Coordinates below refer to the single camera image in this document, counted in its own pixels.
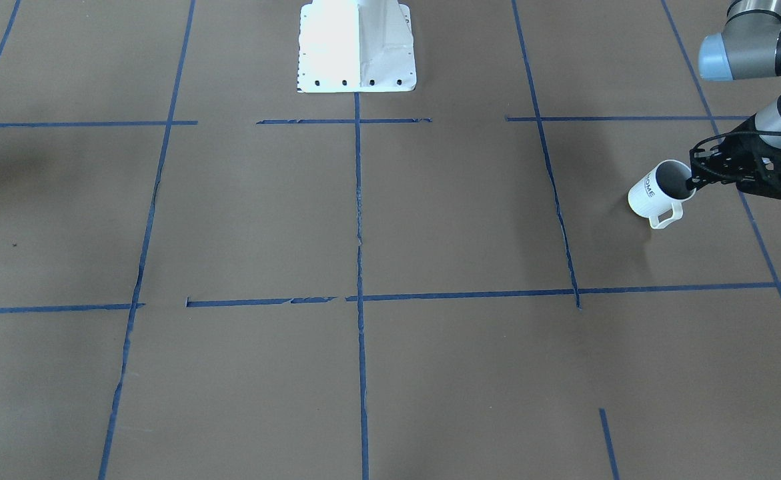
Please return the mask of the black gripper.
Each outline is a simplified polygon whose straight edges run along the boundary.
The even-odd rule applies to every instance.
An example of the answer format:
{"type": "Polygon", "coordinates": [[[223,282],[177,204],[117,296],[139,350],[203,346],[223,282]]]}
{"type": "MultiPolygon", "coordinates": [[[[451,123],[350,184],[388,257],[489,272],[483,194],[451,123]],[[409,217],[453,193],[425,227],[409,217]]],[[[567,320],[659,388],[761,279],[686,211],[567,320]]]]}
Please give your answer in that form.
{"type": "Polygon", "coordinates": [[[781,200],[781,148],[763,140],[755,115],[732,133],[702,140],[690,150],[689,191],[711,183],[729,185],[750,195],[781,200]]]}

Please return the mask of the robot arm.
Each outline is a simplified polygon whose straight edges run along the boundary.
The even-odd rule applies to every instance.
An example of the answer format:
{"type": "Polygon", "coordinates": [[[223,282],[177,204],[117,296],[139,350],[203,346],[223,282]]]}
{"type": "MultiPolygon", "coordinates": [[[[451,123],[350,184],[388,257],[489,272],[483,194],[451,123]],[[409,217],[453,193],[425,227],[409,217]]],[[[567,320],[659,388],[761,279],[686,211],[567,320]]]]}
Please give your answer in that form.
{"type": "MultiPolygon", "coordinates": [[[[699,73],[705,80],[781,77],[781,1],[732,1],[723,30],[705,37],[699,73]]],[[[781,94],[734,130],[690,152],[689,191],[711,183],[781,200],[781,94]]]]}

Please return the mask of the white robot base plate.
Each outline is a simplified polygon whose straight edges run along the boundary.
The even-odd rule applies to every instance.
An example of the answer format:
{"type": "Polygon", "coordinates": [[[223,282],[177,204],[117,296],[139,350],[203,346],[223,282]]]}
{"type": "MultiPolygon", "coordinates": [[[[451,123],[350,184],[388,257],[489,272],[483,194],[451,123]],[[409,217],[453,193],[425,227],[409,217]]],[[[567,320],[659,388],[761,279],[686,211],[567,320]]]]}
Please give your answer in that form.
{"type": "Polygon", "coordinates": [[[399,1],[311,1],[298,47],[298,92],[408,92],[418,82],[412,13],[399,1]]]}

